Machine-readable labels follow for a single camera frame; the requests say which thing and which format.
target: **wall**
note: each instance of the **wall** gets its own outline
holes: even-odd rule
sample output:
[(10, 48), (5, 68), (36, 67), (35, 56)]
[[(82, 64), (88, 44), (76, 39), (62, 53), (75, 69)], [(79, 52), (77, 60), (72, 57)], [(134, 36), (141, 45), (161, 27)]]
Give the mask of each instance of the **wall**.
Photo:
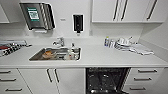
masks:
[(146, 24), (139, 42), (168, 62), (168, 19), (163, 24)]
[(109, 36), (110, 38), (118, 39), (120, 37), (130, 38), (132, 42), (138, 42), (144, 25), (138, 23), (92, 23), (91, 35), (94, 37)]
[[(89, 38), (96, 37), (104, 40), (106, 36), (133, 37), (132, 41), (138, 41), (143, 29), (143, 24), (91, 24), (91, 0), (21, 0), (21, 2), (44, 2), (52, 6), (56, 28), (47, 34), (29, 31), (26, 23), (0, 24), (0, 39), (36, 38), (48, 39), (56, 37), (65, 38)], [(84, 15), (84, 31), (78, 37), (73, 31), (73, 14)]]
[(56, 28), (47, 34), (29, 31), (26, 23), (0, 24), (0, 37), (20, 38), (78, 38), (73, 31), (73, 14), (84, 15), (84, 30), (80, 38), (89, 36), (90, 29), (90, 0), (21, 0), (23, 3), (49, 3), (52, 7)]

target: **dishwasher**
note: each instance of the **dishwasher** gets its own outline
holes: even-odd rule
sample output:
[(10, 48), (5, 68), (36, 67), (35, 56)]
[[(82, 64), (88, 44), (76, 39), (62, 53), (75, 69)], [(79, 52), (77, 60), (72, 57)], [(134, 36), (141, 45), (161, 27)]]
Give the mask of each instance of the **dishwasher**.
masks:
[(130, 68), (86, 68), (86, 94), (129, 94), (122, 91)]

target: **sink basin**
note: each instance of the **sink basin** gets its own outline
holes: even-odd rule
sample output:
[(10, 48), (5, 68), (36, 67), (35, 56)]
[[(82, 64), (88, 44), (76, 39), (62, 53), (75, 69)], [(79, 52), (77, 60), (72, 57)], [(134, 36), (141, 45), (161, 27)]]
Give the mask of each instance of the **sink basin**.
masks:
[[(72, 50), (74, 52), (73, 58), (68, 58), (69, 52), (68, 50)], [(36, 53), (33, 57), (31, 57), (30, 61), (43, 61), (43, 60), (79, 60), (80, 59), (80, 50), (81, 48), (43, 48), (38, 53)], [(46, 51), (50, 51), (52, 53), (52, 57), (44, 58), (44, 53)]]

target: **paper towel dispenser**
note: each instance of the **paper towel dispenser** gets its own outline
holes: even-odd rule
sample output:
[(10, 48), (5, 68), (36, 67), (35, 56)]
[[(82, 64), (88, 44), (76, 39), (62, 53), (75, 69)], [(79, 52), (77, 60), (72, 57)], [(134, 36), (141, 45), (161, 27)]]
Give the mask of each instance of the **paper towel dispenser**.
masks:
[(55, 28), (51, 6), (45, 3), (20, 3), (29, 30)]

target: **white drawer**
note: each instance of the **white drawer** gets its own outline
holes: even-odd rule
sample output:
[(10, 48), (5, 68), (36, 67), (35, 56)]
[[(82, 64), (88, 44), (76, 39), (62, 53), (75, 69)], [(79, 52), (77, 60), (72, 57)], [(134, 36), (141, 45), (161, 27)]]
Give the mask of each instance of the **white drawer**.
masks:
[(17, 69), (0, 69), (0, 75), (20, 75)]
[(123, 91), (129, 94), (148, 94), (152, 86), (148, 85), (124, 85)]
[(128, 75), (126, 85), (152, 85), (156, 82), (159, 75)]
[(164, 68), (131, 68), (129, 74), (161, 74)]
[(7, 85), (22, 85), (25, 84), (23, 78), (21, 76), (16, 75), (0, 75), (0, 86), (7, 86)]
[(31, 94), (27, 86), (0, 86), (0, 94)]

